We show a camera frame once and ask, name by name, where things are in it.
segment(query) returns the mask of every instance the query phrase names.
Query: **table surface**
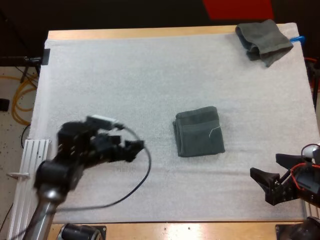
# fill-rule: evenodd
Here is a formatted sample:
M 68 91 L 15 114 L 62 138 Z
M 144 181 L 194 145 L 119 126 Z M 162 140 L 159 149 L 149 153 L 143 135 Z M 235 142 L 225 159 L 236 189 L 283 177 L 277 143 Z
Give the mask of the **table surface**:
M 225 34 L 235 31 L 234 25 L 165 27 L 136 29 L 93 29 L 49 31 L 50 40 L 92 40 L 145 37 Z M 208 239 L 208 240 L 275 240 L 276 224 L 296 222 L 184 222 L 184 223 L 106 223 L 107 239 Z M 48 240 L 57 239 L 61 224 L 53 224 Z

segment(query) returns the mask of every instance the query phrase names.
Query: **red object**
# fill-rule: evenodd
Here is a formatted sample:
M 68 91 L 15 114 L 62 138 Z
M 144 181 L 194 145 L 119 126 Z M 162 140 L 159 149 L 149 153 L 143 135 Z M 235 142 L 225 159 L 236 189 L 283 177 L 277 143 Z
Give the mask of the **red object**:
M 273 19 L 270 0 L 203 0 L 212 20 Z

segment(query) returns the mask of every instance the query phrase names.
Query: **dark gray cloth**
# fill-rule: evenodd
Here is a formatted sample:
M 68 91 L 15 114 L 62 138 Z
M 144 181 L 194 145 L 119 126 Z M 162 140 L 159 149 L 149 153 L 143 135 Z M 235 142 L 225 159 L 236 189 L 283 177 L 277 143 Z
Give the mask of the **dark gray cloth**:
M 178 113 L 173 128 L 179 157 L 225 152 L 219 116 L 214 106 Z
M 236 26 L 235 33 L 247 49 L 249 59 L 261 59 L 266 67 L 270 67 L 294 47 L 271 19 L 261 23 L 241 23 Z

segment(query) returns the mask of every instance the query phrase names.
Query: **black cable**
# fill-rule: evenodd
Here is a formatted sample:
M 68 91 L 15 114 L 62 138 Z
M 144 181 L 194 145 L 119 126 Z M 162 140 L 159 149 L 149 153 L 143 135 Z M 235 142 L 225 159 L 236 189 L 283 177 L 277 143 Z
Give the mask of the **black cable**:
M 15 66 L 15 68 L 16 69 L 18 69 L 20 72 L 22 72 L 22 78 L 23 77 L 26 77 L 27 79 L 28 79 L 28 81 L 35 87 L 35 88 L 38 88 L 32 81 L 34 81 L 34 80 L 31 80 L 28 76 L 27 76 L 27 74 L 29 74 L 29 73 L 27 73 L 27 74 L 25 74 L 22 70 L 20 70 L 17 66 Z
M 24 134 L 25 134 L 27 128 L 30 127 L 30 125 L 31 125 L 31 124 L 27 125 L 27 126 L 23 129 L 22 134 L 21 134 L 20 143 L 21 143 L 21 147 L 22 147 L 23 149 L 25 148 L 24 143 L 23 143 Z
M 124 130 L 126 130 L 127 132 L 129 132 L 136 140 L 140 140 L 140 138 L 138 137 L 138 135 L 129 127 L 124 127 Z M 22 234 L 28 232 L 32 227 L 34 227 L 37 223 L 39 223 L 40 221 L 42 221 L 42 219 L 46 216 L 46 215 L 53 215 L 55 213 L 61 213 L 61 212 L 76 212 L 76 211 L 86 211 L 86 210 L 95 210 L 95 209 L 105 209 L 105 208 L 109 208 L 112 207 L 118 203 L 121 203 L 122 201 L 126 200 L 127 198 L 129 198 L 135 191 L 138 190 L 138 188 L 140 188 L 140 186 L 146 181 L 146 179 L 148 178 L 150 171 L 151 171 L 151 165 L 152 165 L 152 157 L 151 157 L 151 153 L 149 151 L 149 149 L 144 146 L 144 150 L 147 154 L 148 157 L 148 169 L 146 171 L 146 174 L 144 175 L 143 179 L 139 182 L 139 184 L 133 189 L 131 190 L 127 195 L 125 195 L 124 197 L 120 198 L 117 201 L 114 201 L 112 203 L 109 204 L 105 204 L 105 205 L 97 205 L 97 206 L 84 206 L 84 207 L 66 207 L 66 208 L 60 208 L 57 209 L 55 211 L 51 211 L 48 212 L 47 214 L 44 214 L 42 216 L 40 216 L 37 220 L 35 220 L 34 222 L 30 223 L 29 226 L 27 228 L 25 228 L 24 230 L 22 230 L 21 232 L 19 232 L 17 235 L 13 236 L 10 240 L 14 240 L 19 238 Z
M 4 228 L 4 225 L 5 225 L 5 222 L 7 220 L 7 217 L 8 217 L 8 215 L 9 215 L 9 213 L 10 213 L 10 211 L 11 211 L 13 206 L 14 206 L 14 204 L 12 203 L 11 207 L 9 208 L 8 212 L 6 213 L 6 215 L 5 215 L 4 219 L 3 219 L 3 222 L 2 222 L 1 227 L 0 227 L 0 233 L 1 233 L 2 229 Z
M 16 68 L 17 70 L 19 70 L 21 73 L 25 74 L 24 71 L 22 71 L 22 70 L 21 70 L 20 68 L 18 68 L 17 66 L 15 66 L 15 68 Z M 32 77 L 32 78 L 34 77 L 33 75 L 31 75 L 31 74 L 28 73 L 28 72 L 27 72 L 26 74 L 29 75 L 29 77 Z

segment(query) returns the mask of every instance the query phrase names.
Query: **metal bracket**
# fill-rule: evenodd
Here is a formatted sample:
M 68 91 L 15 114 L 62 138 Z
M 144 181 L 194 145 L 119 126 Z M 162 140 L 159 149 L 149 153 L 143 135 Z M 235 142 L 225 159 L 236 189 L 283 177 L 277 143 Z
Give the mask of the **metal bracket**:
M 18 178 L 21 178 L 21 179 L 23 179 L 23 180 L 28 180 L 28 179 L 30 179 L 30 175 L 29 175 L 28 172 L 24 172 L 24 173 L 20 173 L 20 172 L 8 172 L 6 175 L 9 176 L 9 177 L 11 177 L 11 178 L 13 178 L 13 179 L 17 179 L 17 180 L 18 180 Z
M 8 176 L 17 179 L 10 226 L 6 239 L 12 239 L 29 224 L 38 199 L 33 189 L 35 175 L 40 163 L 47 158 L 50 140 L 25 140 L 20 171 Z

